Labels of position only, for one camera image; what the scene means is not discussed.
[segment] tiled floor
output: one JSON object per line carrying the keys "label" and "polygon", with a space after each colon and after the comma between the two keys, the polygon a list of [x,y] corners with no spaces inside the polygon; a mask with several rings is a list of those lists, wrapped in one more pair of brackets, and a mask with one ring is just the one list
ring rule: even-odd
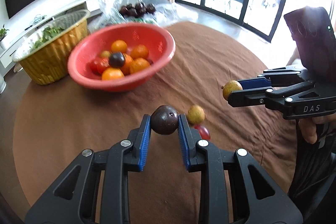
{"label": "tiled floor", "polygon": [[[192,8],[192,10],[198,13],[198,23],[209,26],[235,38],[258,56],[268,68],[285,65],[292,55],[293,49],[289,51],[283,49],[285,54],[278,54],[279,44],[269,44],[252,32],[239,27],[228,20],[198,9]],[[274,39],[281,40],[281,37],[275,37]],[[12,71],[9,72],[5,76],[5,80],[7,82],[7,87],[4,93],[0,95],[0,192],[13,210],[23,219],[30,206],[24,196],[16,175],[12,153],[12,132],[16,109],[30,82],[30,78],[25,71],[22,70],[17,74],[14,74]]]}

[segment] finger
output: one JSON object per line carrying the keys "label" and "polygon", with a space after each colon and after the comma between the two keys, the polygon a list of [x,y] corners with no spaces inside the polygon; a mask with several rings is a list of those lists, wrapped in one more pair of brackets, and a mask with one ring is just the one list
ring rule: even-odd
{"label": "finger", "polygon": [[317,141],[316,124],[312,119],[299,120],[299,127],[306,142],[314,144]]}
{"label": "finger", "polygon": [[314,117],[312,120],[316,124],[324,124],[326,122],[336,121],[336,113],[327,116]]}

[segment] brown tablecloth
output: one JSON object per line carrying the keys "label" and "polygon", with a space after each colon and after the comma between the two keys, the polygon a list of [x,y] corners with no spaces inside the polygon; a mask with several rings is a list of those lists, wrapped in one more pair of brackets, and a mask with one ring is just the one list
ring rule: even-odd
{"label": "brown tablecloth", "polygon": [[[48,86],[30,83],[13,137],[17,174],[30,204],[83,149],[110,148],[162,104],[179,113],[201,105],[214,144],[246,148],[288,190],[296,158],[294,122],[264,106],[232,108],[221,94],[228,80],[255,77],[264,64],[208,27],[185,22],[167,29],[176,41],[175,56],[133,91],[88,90],[70,77]],[[132,223],[196,223],[199,193],[200,175],[185,170],[177,133],[152,133],[144,172],[129,174]]]}

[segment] silver screw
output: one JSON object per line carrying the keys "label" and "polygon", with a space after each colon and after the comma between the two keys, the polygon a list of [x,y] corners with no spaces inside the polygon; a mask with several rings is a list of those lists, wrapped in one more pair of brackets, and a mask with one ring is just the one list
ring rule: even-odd
{"label": "silver screw", "polygon": [[92,150],[91,149],[85,149],[85,150],[83,150],[82,155],[84,157],[88,157],[88,156],[92,155]]}
{"label": "silver screw", "polygon": [[205,147],[209,145],[209,142],[207,140],[199,140],[198,145]]}
{"label": "silver screw", "polygon": [[240,155],[240,156],[242,156],[242,157],[244,157],[244,156],[247,155],[247,151],[245,149],[243,149],[243,148],[239,148],[237,150],[237,154]]}
{"label": "silver screw", "polygon": [[129,140],[123,140],[123,141],[121,141],[121,146],[123,146],[123,147],[127,147],[127,146],[130,146],[131,145],[131,141],[129,141]]}

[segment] yellow basket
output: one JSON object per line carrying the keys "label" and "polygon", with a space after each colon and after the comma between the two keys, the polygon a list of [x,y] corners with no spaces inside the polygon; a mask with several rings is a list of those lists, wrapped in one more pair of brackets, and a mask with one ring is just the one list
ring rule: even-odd
{"label": "yellow basket", "polygon": [[[74,47],[88,36],[88,10],[79,10],[50,21],[29,36],[16,50],[13,62],[19,62],[30,78],[39,85],[53,83],[68,74],[68,58]],[[58,36],[32,50],[46,27],[62,27]]]}

